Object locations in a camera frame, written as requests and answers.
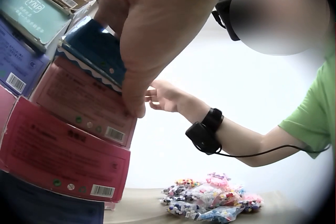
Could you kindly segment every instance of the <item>white wall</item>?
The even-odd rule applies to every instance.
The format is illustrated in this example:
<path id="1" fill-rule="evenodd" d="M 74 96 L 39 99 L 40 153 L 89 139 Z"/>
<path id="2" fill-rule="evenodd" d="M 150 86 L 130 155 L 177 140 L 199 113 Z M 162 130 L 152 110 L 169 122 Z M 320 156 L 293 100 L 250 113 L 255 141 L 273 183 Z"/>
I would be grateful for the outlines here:
<path id="1" fill-rule="evenodd" d="M 159 78 L 221 109 L 236 123 L 267 133 L 300 104 L 323 63 L 321 52 L 262 55 L 229 40 L 221 28 L 207 29 L 213 21 L 208 23 Z M 253 193 L 280 190 L 307 212 L 328 189 L 333 174 L 331 150 L 316 160 L 299 152 L 276 164 L 251 168 L 234 158 L 196 150 L 185 136 L 189 126 L 177 113 L 147 107 L 134 134 L 126 187 L 162 188 L 175 179 L 225 172 Z"/>

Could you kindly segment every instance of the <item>teal box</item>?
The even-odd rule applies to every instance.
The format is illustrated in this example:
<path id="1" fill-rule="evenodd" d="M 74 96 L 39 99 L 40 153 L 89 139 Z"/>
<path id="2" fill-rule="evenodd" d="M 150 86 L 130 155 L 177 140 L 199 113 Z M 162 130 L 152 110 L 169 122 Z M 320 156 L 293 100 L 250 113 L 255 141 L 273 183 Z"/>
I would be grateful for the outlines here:
<path id="1" fill-rule="evenodd" d="M 43 52 L 64 35 L 71 22 L 51 0 L 0 0 L 0 9 L 4 18 Z"/>

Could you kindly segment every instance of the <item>tabletop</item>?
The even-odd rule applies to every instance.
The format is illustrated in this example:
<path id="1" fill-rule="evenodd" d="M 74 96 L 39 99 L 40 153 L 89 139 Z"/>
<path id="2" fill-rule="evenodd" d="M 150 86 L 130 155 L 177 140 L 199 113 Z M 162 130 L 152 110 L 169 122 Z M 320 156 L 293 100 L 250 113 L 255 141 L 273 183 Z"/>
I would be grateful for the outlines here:
<path id="1" fill-rule="evenodd" d="M 115 211 L 106 210 L 104 224 L 180 224 L 191 220 L 166 212 L 167 206 L 160 204 L 161 189 L 126 188 Z M 260 212 L 240 214 L 234 224 L 292 224 L 302 221 L 304 212 L 289 202 L 279 191 L 259 194 L 264 199 Z"/>

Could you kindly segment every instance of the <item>dark navy box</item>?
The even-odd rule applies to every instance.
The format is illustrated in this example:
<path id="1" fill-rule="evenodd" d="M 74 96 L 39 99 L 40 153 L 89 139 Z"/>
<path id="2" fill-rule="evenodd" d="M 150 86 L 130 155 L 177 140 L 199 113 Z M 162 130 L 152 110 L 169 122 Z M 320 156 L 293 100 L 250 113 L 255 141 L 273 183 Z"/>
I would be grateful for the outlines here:
<path id="1" fill-rule="evenodd" d="M 0 84 L 15 95 L 28 97 L 50 60 L 0 19 Z"/>
<path id="2" fill-rule="evenodd" d="M 104 203 L 55 194 L 0 171 L 0 194 L 29 224 L 102 224 Z"/>
<path id="3" fill-rule="evenodd" d="M 121 87 L 126 68 L 121 59 L 119 40 L 92 18 L 86 16 L 61 39 L 61 47 L 78 60 L 69 60 L 103 82 L 81 62 Z"/>

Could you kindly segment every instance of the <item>black cable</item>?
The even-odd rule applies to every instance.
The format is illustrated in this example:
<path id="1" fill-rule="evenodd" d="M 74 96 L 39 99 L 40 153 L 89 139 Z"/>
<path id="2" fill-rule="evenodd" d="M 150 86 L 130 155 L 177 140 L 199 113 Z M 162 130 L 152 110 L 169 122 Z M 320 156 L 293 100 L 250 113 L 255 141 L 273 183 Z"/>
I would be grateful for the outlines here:
<path id="1" fill-rule="evenodd" d="M 204 152 L 204 153 L 209 153 L 209 151 L 204 151 L 202 150 L 199 146 L 196 146 L 197 149 L 201 152 Z M 326 150 L 328 150 L 331 145 L 329 144 L 326 148 L 324 148 L 323 150 L 320 150 L 320 151 L 317 151 L 317 152 L 314 152 L 314 151 L 309 151 L 309 150 L 305 150 L 303 148 L 300 148 L 300 147 L 297 147 L 295 145 L 290 145 L 290 144 L 287 144 L 287 145 L 282 145 L 282 146 L 279 146 L 279 147 L 276 147 L 274 149 L 270 149 L 270 150 L 267 150 L 265 152 L 261 152 L 261 153 L 256 153 L 256 154 L 251 154 L 251 155 L 241 155 L 241 156 L 233 156 L 233 155 L 228 155 L 228 154 L 223 154 L 223 153 L 220 153 L 222 151 L 222 145 L 220 145 L 219 148 L 217 148 L 218 151 L 214 152 L 213 154 L 217 154 L 217 155 L 221 155 L 221 156 L 225 156 L 225 157 L 230 157 L 230 158 L 251 158 L 251 157 L 255 157 L 255 156 L 260 156 L 260 155 L 264 155 L 266 153 L 269 153 L 269 152 L 273 152 L 275 150 L 278 150 L 278 149 L 282 149 L 282 148 L 285 148 L 285 147 L 291 147 L 291 148 L 294 148 L 294 149 L 297 149 L 297 150 L 301 150 L 303 152 L 306 152 L 306 153 L 311 153 L 311 154 L 318 154 L 318 153 L 322 153 L 322 152 L 325 152 Z"/>

